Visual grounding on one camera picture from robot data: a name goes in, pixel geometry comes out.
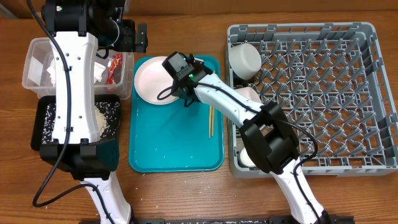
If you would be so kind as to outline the wooden chopstick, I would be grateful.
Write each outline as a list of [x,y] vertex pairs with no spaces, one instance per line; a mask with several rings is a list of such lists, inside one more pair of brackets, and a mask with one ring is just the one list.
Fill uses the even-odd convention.
[[212,137],[212,125],[213,125],[213,107],[209,106],[209,118],[208,118],[208,137]]
[[210,136],[214,136],[214,126],[215,126],[215,109],[211,106],[211,120],[210,120]]

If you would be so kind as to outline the large white plate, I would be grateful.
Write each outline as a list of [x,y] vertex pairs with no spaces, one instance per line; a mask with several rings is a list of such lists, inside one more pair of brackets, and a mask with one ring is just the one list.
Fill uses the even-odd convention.
[[166,56],[152,57],[146,60],[137,69],[134,75],[134,88],[137,94],[146,102],[153,105],[166,105],[178,99],[177,96],[168,96],[158,100],[158,94],[172,86],[173,79],[162,66]]

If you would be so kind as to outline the red snack wrapper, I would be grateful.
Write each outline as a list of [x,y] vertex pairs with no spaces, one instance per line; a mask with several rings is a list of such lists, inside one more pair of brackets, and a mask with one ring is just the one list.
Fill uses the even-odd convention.
[[108,66],[108,77],[106,80],[107,85],[115,84],[116,70],[121,68],[123,64],[123,55],[117,54],[112,57],[111,64]]

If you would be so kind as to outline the white napkin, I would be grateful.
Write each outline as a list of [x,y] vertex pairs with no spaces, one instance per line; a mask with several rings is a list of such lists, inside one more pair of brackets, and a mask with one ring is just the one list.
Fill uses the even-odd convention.
[[[102,81],[102,74],[105,71],[106,67],[98,62],[95,62],[94,66],[94,81],[93,83],[100,83]],[[53,86],[56,84],[56,77],[55,77],[55,62],[54,59],[51,59],[50,65],[47,68],[47,72],[50,74],[50,82]]]

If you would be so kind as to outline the small pink plate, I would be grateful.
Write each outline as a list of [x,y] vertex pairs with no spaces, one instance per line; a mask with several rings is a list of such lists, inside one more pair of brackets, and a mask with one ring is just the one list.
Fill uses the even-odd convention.
[[236,91],[240,95],[242,95],[242,96],[244,96],[244,97],[246,97],[246,98],[248,98],[248,99],[250,99],[252,101],[255,101],[255,102],[258,102],[258,103],[262,103],[259,95],[251,87],[237,88]]

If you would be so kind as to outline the grey bowl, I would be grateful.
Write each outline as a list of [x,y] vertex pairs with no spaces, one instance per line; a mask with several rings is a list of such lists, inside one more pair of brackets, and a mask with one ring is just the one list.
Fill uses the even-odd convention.
[[257,48],[249,43],[232,47],[228,59],[233,72],[243,80],[251,79],[262,66]]

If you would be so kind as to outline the pile of rice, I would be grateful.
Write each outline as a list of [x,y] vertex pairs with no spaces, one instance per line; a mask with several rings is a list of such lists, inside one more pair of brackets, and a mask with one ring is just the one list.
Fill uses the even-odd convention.
[[[95,116],[99,128],[100,139],[118,137],[121,105],[119,102],[96,102]],[[55,103],[47,105],[42,133],[42,144],[52,141],[52,132],[55,125]]]

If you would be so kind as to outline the small white cup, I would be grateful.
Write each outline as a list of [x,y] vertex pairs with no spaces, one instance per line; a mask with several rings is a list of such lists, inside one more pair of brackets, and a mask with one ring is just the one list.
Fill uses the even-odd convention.
[[248,167],[248,168],[256,168],[257,167],[255,165],[255,163],[253,163],[253,161],[250,159],[245,147],[240,150],[238,159],[239,159],[239,162],[245,167]]

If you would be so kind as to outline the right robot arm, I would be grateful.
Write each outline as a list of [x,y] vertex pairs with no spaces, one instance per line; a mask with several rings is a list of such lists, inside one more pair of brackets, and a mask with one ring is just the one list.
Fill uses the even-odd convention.
[[199,58],[174,52],[162,66],[173,79],[171,94],[183,98],[186,107],[207,104],[238,127],[250,160],[277,181],[298,223],[331,223],[301,170],[296,132],[316,142],[310,133],[290,123],[276,102],[264,105],[240,95]]

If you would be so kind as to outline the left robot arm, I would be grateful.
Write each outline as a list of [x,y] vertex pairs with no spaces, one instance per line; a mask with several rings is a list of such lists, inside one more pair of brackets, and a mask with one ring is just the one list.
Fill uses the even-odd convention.
[[123,17],[125,1],[47,0],[33,15],[49,37],[55,62],[55,126],[40,157],[68,172],[88,191],[101,223],[135,223],[116,169],[119,143],[102,139],[95,116],[94,70],[98,50],[140,52],[147,26]]

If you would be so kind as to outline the clear plastic waste bin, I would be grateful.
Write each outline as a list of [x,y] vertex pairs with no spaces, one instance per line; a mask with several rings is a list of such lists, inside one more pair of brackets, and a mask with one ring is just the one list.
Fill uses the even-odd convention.
[[[134,55],[109,51],[106,59],[95,58],[94,89],[96,95],[115,94],[122,100],[131,96]],[[39,98],[54,95],[55,64],[50,40],[35,38],[30,42],[25,58],[22,86]]]

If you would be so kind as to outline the black food waste tray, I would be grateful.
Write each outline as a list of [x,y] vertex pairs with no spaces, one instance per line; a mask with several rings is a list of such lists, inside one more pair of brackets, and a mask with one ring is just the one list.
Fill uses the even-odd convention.
[[[117,95],[95,95],[95,115],[100,139],[118,139],[121,102]],[[30,146],[38,151],[42,144],[52,141],[55,125],[55,96],[39,99]]]

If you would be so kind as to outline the grey dishwasher rack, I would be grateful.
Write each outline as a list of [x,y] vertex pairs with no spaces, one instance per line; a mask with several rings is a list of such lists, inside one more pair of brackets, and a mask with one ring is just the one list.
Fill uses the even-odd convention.
[[368,22],[236,24],[226,48],[251,44],[262,67],[250,80],[226,66],[228,85],[275,101],[300,126],[307,175],[372,176],[397,170],[397,110]]

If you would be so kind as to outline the teal serving tray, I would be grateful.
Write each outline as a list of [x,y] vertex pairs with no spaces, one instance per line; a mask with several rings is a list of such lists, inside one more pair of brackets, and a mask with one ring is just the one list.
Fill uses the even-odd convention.
[[209,133],[210,107],[177,99],[153,105],[132,91],[129,137],[130,166],[142,173],[218,169],[224,161],[223,115],[215,112]]

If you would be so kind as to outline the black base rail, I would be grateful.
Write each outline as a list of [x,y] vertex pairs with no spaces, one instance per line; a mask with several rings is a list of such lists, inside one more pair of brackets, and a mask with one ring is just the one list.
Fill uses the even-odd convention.
[[[331,215],[332,224],[355,224],[354,217],[339,217]],[[82,221],[79,223],[94,224],[100,223],[100,221]],[[290,216],[270,216],[267,218],[256,218],[256,219],[204,219],[204,220],[164,220],[163,218],[151,218],[151,219],[140,219],[135,223],[139,224],[290,224],[298,223],[293,217]]]

